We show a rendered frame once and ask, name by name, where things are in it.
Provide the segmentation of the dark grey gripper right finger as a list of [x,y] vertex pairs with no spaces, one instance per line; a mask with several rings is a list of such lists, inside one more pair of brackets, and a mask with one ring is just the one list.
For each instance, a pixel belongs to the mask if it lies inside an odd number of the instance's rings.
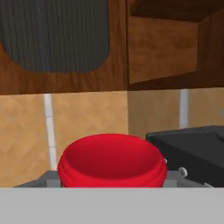
[[163,187],[212,187],[204,183],[200,184],[186,178],[187,170],[168,171]]

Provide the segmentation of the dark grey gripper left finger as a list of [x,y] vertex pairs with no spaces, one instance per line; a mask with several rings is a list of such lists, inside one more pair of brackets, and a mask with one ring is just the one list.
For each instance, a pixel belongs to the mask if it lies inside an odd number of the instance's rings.
[[39,178],[30,182],[23,183],[19,187],[37,187],[37,188],[52,188],[61,187],[60,178],[56,171],[46,171]]

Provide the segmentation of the red lidded jam jar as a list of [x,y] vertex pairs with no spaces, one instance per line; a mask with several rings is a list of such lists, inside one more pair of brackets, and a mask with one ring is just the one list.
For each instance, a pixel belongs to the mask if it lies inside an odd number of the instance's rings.
[[64,187],[160,187],[165,160],[153,144],[137,136],[85,136],[66,147],[58,174]]

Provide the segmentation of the wooden wall cabinet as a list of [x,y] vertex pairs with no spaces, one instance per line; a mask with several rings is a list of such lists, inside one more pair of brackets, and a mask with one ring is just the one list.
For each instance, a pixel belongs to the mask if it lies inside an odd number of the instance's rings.
[[127,0],[129,90],[224,87],[224,0]]

